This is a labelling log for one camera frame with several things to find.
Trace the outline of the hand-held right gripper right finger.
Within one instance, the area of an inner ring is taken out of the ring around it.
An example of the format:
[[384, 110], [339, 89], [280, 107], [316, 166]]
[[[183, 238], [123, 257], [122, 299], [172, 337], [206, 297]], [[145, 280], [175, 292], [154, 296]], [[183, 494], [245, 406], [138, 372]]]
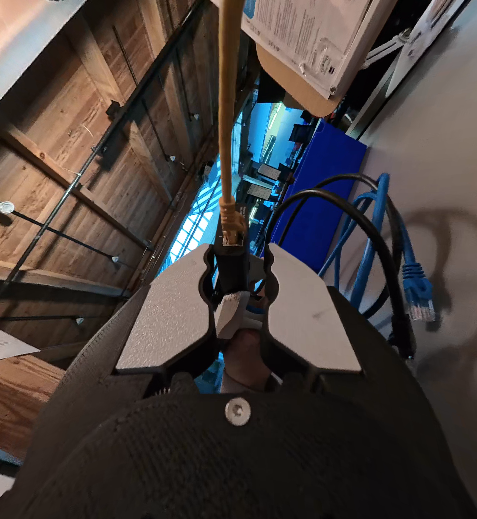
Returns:
[[306, 264], [269, 243], [261, 356], [276, 376], [355, 374], [362, 369], [326, 284]]

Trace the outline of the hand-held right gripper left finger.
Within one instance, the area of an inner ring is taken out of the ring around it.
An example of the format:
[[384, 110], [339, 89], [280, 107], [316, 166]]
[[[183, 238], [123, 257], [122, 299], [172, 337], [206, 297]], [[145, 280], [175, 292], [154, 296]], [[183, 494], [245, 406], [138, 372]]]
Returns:
[[211, 244], [199, 245], [151, 282], [116, 363], [118, 374], [199, 376], [218, 356]]

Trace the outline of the grey desk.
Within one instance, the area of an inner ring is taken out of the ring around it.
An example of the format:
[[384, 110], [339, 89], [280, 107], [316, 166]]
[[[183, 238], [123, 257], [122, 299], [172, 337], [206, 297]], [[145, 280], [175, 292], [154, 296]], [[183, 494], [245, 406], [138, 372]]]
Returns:
[[477, 505], [477, 1], [469, 1], [382, 107], [363, 172], [389, 193], [433, 286], [413, 322], [412, 370]]

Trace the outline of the blue plastic bin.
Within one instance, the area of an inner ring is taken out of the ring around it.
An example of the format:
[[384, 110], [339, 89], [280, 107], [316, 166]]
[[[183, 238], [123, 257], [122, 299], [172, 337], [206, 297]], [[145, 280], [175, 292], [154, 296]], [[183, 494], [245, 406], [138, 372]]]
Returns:
[[[287, 197], [338, 174], [357, 174], [366, 149], [364, 144], [339, 129], [320, 122], [295, 172], [295, 181], [289, 187]], [[284, 211], [274, 227], [271, 241], [318, 273], [326, 261], [343, 212], [323, 199], [310, 198], [291, 224], [285, 240], [281, 241], [297, 204], [294, 202]]]

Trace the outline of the wooden clipboard with papers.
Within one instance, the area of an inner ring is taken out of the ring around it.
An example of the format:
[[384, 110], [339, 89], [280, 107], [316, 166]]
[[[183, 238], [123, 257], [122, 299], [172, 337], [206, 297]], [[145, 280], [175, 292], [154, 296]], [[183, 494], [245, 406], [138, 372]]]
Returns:
[[396, 1], [245, 1], [242, 30], [261, 67], [316, 117], [330, 115]]

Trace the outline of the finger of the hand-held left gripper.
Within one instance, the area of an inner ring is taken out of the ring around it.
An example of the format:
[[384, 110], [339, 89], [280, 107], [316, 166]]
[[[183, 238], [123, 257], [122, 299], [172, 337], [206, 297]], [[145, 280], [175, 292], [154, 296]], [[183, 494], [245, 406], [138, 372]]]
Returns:
[[231, 340], [240, 329], [261, 330], [263, 314], [247, 310], [250, 295], [248, 291], [224, 295], [214, 315], [218, 340]]

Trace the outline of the black network adapter box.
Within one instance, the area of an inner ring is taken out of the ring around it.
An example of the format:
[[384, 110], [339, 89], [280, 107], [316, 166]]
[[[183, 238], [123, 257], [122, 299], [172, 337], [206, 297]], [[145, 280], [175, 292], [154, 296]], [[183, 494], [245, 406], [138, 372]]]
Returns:
[[217, 292], [224, 296], [249, 291], [249, 249], [244, 235], [239, 234], [236, 245], [229, 245], [218, 227], [214, 253], [218, 270]]

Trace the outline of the person's right hand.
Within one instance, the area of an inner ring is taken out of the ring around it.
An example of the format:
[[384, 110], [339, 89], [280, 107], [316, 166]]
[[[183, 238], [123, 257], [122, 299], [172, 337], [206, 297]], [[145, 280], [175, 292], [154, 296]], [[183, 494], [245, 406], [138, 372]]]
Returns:
[[224, 372], [221, 393], [263, 392], [271, 371], [260, 354], [260, 332], [242, 328], [235, 332], [223, 350]]

